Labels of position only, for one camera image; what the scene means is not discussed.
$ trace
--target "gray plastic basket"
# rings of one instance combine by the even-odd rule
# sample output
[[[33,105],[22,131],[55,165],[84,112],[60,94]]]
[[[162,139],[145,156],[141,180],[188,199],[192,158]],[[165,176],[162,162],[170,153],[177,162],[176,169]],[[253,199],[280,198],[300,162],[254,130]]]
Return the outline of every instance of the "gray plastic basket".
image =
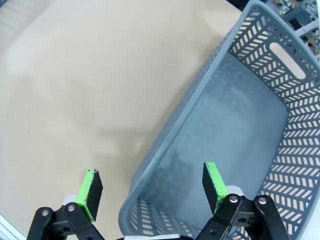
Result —
[[[297,78],[270,49],[278,43]],[[196,237],[212,217],[203,162],[247,198],[270,195],[291,239],[305,230],[320,178],[319,65],[263,3],[250,1],[212,53],[131,180],[119,213],[124,235]],[[237,229],[230,239],[247,239]]]

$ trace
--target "beige table surface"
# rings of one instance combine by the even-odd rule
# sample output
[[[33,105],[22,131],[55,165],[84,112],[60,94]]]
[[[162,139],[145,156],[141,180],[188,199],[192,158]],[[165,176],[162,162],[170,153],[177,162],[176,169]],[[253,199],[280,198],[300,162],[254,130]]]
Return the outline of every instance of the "beige table surface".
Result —
[[[34,18],[15,19],[8,3]],[[37,208],[58,209],[96,168],[104,189],[95,225],[107,239],[120,238],[118,213],[133,173],[240,12],[225,0],[6,5],[0,212],[27,233]]]

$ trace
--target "black bracket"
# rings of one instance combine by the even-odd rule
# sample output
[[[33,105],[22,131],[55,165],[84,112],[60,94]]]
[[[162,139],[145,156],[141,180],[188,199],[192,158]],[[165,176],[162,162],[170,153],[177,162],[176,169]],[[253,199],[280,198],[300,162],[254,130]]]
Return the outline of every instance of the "black bracket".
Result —
[[[254,200],[229,194],[204,226],[196,240],[224,240],[232,227],[244,227],[251,240],[290,240],[273,199]]]
[[[63,205],[57,211],[50,207],[39,208],[26,240],[65,240],[73,234],[79,240],[105,240],[85,210],[75,202]]]

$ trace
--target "green tape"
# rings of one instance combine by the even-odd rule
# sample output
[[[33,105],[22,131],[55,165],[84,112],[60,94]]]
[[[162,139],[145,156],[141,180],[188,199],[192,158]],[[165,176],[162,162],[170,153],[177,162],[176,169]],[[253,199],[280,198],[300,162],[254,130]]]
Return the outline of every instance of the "green tape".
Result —
[[[208,173],[211,177],[213,186],[215,188],[217,194],[217,201],[216,201],[216,208],[218,209],[219,204],[222,202],[223,199],[229,194],[227,187],[218,171],[218,168],[214,162],[206,162],[205,166],[208,170]]]
[[[82,182],[80,191],[78,193],[78,196],[75,200],[75,202],[82,208],[84,208],[85,212],[87,213],[89,219],[91,222],[94,222],[95,219],[92,216],[92,214],[89,211],[89,208],[87,206],[87,199],[88,199],[88,195],[89,195],[89,191],[90,191],[90,187],[93,183],[94,180],[94,176],[95,173],[97,172],[96,169],[91,169],[89,171],[86,172],[86,175],[84,177],[84,180]]]

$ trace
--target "metal screw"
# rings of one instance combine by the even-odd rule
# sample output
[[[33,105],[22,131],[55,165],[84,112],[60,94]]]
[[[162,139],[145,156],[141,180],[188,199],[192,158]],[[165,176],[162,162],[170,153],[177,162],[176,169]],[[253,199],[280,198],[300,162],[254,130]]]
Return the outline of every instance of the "metal screw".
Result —
[[[47,209],[42,211],[42,216],[47,216],[49,214],[49,211]]]
[[[232,195],[229,197],[229,201],[232,203],[236,203],[236,202],[238,202],[238,198],[235,195]]]
[[[75,206],[74,205],[68,206],[68,211],[69,212],[72,212],[73,210],[75,210]]]
[[[267,203],[267,200],[266,200],[264,197],[259,197],[259,198],[258,198],[258,202],[259,202],[260,204],[266,204],[266,203]]]

